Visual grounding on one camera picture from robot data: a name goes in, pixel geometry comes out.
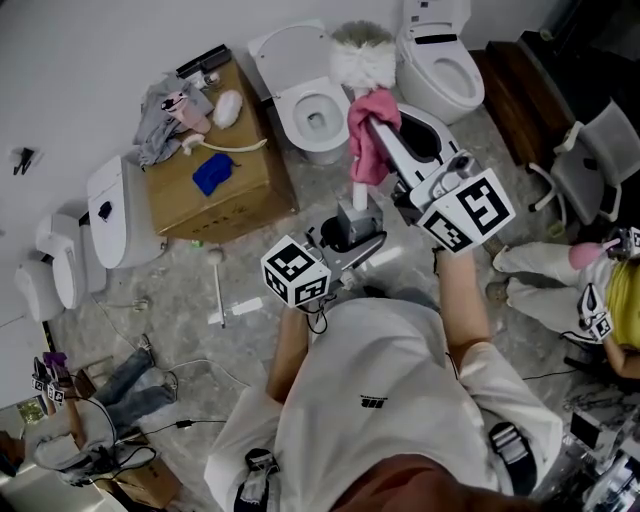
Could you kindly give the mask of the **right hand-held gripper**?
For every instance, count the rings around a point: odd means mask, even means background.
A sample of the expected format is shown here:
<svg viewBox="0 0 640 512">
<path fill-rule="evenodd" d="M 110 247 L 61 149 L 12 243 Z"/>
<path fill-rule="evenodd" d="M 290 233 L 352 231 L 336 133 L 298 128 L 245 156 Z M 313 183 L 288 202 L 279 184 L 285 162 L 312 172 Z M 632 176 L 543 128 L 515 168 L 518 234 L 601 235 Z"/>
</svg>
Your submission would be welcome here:
<svg viewBox="0 0 640 512">
<path fill-rule="evenodd" d="M 407 224 L 448 252 L 462 254 L 515 218 L 493 169 L 462 148 L 446 124 L 408 104 L 398 108 L 399 129 L 369 119 L 368 132 L 397 176 L 392 197 Z"/>
</svg>

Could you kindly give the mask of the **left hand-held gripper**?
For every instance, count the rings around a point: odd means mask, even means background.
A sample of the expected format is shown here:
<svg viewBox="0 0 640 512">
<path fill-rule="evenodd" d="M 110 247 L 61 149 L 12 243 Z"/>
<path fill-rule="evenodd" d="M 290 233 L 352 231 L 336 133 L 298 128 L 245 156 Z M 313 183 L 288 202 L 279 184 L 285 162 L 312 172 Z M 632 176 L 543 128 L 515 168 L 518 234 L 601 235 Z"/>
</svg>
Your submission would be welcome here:
<svg viewBox="0 0 640 512">
<path fill-rule="evenodd" d="M 355 210 L 339 200 L 337 218 L 311 226 L 302 241 L 283 236 L 262 256 L 264 283 L 284 304 L 302 306 L 343 285 L 345 273 L 368 260 L 385 240 L 380 208 Z"/>
</svg>

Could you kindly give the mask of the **pink cloth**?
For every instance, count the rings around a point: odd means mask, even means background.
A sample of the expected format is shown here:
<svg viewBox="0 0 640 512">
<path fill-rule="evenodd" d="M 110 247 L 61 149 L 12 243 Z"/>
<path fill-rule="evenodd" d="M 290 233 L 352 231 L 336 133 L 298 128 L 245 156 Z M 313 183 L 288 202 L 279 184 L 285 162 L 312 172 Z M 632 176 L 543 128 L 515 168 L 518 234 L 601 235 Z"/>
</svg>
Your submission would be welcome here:
<svg viewBox="0 0 640 512">
<path fill-rule="evenodd" d="M 354 157 L 350 177 L 354 183 L 378 186 L 387 176 L 388 168 L 368 132 L 366 120 L 370 115 L 396 130 L 401 128 L 398 104 L 389 89 L 379 88 L 356 99 L 347 114 L 349 150 Z"/>
</svg>

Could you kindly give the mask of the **white toilet brush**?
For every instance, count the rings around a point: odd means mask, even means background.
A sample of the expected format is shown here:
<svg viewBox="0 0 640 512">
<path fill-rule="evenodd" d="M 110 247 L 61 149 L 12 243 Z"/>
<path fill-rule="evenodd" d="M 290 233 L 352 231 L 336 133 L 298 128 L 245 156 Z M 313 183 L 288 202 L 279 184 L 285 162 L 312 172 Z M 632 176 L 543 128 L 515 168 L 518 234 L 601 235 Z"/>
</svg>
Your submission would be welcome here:
<svg viewBox="0 0 640 512">
<path fill-rule="evenodd" d="M 366 20 L 343 24 L 332 34 L 330 78 L 352 91 L 353 102 L 379 88 L 391 91 L 396 78 L 393 36 L 380 25 Z M 352 183 L 353 208 L 364 210 L 370 185 Z"/>
</svg>

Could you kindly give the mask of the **person's right forearm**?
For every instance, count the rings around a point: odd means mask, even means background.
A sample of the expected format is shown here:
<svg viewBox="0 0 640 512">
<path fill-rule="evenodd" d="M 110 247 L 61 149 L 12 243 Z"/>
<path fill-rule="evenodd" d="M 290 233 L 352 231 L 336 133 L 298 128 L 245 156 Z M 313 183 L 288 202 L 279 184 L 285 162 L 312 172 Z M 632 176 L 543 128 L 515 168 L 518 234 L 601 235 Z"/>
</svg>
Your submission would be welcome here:
<svg viewBox="0 0 640 512">
<path fill-rule="evenodd" d="M 438 251 L 435 264 L 447 344 L 452 355 L 462 358 L 473 345 L 491 340 L 473 254 L 452 255 Z"/>
</svg>

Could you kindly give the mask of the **white smart toilet black panel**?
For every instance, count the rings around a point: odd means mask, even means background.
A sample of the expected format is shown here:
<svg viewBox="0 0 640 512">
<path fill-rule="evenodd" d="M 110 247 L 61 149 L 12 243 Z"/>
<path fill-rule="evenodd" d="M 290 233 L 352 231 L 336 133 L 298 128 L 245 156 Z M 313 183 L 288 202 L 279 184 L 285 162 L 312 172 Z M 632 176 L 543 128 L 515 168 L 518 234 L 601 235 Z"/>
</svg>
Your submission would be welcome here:
<svg viewBox="0 0 640 512">
<path fill-rule="evenodd" d="M 396 82 L 407 103 L 447 125 L 478 108 L 485 87 L 460 39 L 470 0 L 404 0 Z"/>
</svg>

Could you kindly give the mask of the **open round-lid white toilet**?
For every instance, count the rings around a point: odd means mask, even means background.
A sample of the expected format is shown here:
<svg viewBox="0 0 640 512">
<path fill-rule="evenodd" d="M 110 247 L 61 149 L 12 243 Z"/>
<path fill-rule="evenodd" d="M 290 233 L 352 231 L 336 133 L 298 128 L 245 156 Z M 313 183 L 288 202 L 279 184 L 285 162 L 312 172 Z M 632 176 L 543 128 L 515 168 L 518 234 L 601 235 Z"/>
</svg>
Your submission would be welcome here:
<svg viewBox="0 0 640 512">
<path fill-rule="evenodd" d="M 324 24 L 293 24 L 252 40 L 248 51 L 289 142 L 315 165 L 338 161 L 348 144 L 350 101 L 330 79 L 331 38 Z"/>
</svg>

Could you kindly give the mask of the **large brown cardboard box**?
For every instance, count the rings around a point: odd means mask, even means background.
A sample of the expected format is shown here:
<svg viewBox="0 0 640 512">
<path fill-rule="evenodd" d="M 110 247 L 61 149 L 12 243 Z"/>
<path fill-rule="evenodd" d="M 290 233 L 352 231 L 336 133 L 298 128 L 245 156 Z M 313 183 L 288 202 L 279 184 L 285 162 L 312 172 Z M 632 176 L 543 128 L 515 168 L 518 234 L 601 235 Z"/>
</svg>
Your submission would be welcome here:
<svg viewBox="0 0 640 512">
<path fill-rule="evenodd" d="M 217 69 L 221 85 L 205 93 L 216 102 L 222 92 L 243 97 L 239 118 L 224 130 L 214 126 L 205 141 L 219 147 L 251 146 L 256 151 L 231 154 L 231 176 L 205 195 L 193 180 L 196 170 L 214 152 L 197 146 L 145 168 L 147 193 L 155 232 L 169 238 L 225 243 L 298 211 L 298 202 L 278 142 L 264 107 L 238 64 Z"/>
</svg>

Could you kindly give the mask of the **person's white t-shirt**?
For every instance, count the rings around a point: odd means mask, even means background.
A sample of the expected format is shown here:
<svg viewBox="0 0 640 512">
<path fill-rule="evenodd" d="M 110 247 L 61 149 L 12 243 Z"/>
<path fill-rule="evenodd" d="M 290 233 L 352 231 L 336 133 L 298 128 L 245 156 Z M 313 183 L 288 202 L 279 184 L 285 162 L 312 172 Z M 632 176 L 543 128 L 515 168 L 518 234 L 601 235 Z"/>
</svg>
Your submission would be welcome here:
<svg viewBox="0 0 640 512">
<path fill-rule="evenodd" d="M 355 299 L 332 308 L 284 404 L 245 389 L 213 444 L 204 478 L 224 512 L 252 483 L 268 512 L 330 512 L 378 463 L 423 456 L 458 481 L 513 493 L 491 430 L 513 426 L 541 482 L 563 424 L 491 343 L 455 371 L 440 316 L 411 302 Z"/>
</svg>

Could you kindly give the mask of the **grey office chair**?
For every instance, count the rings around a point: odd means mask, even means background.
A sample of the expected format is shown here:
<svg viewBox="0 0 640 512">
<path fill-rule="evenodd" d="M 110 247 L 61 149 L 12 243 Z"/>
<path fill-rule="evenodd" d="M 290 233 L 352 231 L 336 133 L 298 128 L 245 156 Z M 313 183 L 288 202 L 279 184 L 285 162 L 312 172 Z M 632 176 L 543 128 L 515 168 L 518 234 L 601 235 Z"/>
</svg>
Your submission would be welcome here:
<svg viewBox="0 0 640 512">
<path fill-rule="evenodd" d="M 537 212 L 557 200 L 562 225 L 567 224 L 568 209 L 584 226 L 598 216 L 616 221 L 622 184 L 640 171 L 640 135 L 618 104 L 610 101 L 587 124 L 575 122 L 553 152 L 550 170 L 533 162 L 525 166 L 527 173 L 539 175 L 550 186 L 528 209 Z"/>
</svg>

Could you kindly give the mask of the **pink cup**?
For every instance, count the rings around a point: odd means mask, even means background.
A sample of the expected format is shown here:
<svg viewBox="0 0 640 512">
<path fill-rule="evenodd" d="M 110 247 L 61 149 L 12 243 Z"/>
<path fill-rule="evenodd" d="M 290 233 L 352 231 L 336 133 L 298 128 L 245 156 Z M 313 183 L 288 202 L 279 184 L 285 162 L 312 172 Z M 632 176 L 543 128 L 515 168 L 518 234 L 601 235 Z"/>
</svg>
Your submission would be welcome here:
<svg viewBox="0 0 640 512">
<path fill-rule="evenodd" d="M 212 105 L 207 97 L 193 84 L 180 79 L 168 81 L 172 91 L 161 103 L 161 109 L 172 116 L 186 129 L 206 134 L 211 129 L 207 117 Z"/>
</svg>

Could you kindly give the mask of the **black tray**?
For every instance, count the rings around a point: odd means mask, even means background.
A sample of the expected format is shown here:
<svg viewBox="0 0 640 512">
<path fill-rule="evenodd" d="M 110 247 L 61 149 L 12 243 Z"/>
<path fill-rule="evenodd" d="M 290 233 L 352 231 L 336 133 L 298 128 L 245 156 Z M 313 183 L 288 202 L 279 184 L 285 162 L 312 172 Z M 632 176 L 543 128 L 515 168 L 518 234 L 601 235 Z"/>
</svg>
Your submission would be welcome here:
<svg viewBox="0 0 640 512">
<path fill-rule="evenodd" d="M 180 78 L 187 79 L 196 72 L 207 74 L 226 64 L 231 59 L 231 50 L 226 45 L 221 44 L 181 65 L 175 72 Z"/>
</svg>

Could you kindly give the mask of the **grey clothing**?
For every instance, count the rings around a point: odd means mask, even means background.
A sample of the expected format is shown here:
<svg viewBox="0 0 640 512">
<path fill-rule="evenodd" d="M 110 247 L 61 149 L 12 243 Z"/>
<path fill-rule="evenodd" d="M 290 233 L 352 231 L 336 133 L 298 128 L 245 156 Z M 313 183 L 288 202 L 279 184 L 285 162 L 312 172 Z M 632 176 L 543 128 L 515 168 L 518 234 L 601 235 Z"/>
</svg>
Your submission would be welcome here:
<svg viewBox="0 0 640 512">
<path fill-rule="evenodd" d="M 181 143 L 176 139 L 189 128 L 161 108 L 174 92 L 184 93 L 199 111 L 207 115 L 213 104 L 191 82 L 167 73 L 146 91 L 140 106 L 140 121 L 133 138 L 138 147 L 138 160 L 143 166 L 153 166 L 170 158 Z"/>
</svg>

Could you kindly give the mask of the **printed brown cardboard box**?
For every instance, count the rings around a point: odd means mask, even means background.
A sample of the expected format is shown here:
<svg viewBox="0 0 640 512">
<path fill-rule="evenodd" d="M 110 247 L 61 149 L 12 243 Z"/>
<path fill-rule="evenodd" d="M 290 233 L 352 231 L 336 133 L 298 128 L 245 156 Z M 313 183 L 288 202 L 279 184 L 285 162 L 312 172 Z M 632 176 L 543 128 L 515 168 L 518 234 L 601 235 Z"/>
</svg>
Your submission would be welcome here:
<svg viewBox="0 0 640 512">
<path fill-rule="evenodd" d="M 161 458 L 140 468 L 100 479 L 96 486 L 127 512 L 165 512 L 182 483 Z"/>
</svg>

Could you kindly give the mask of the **black wall hook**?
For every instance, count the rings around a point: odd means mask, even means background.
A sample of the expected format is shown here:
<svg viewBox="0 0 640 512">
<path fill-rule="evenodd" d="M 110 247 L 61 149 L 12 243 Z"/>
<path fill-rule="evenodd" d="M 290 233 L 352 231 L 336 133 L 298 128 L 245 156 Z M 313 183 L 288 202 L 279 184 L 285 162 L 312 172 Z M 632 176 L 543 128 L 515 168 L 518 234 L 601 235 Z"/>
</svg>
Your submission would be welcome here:
<svg viewBox="0 0 640 512">
<path fill-rule="evenodd" d="M 10 152 L 10 160 L 13 165 L 13 175 L 25 175 L 32 164 L 36 152 L 31 148 L 14 148 Z"/>
</svg>

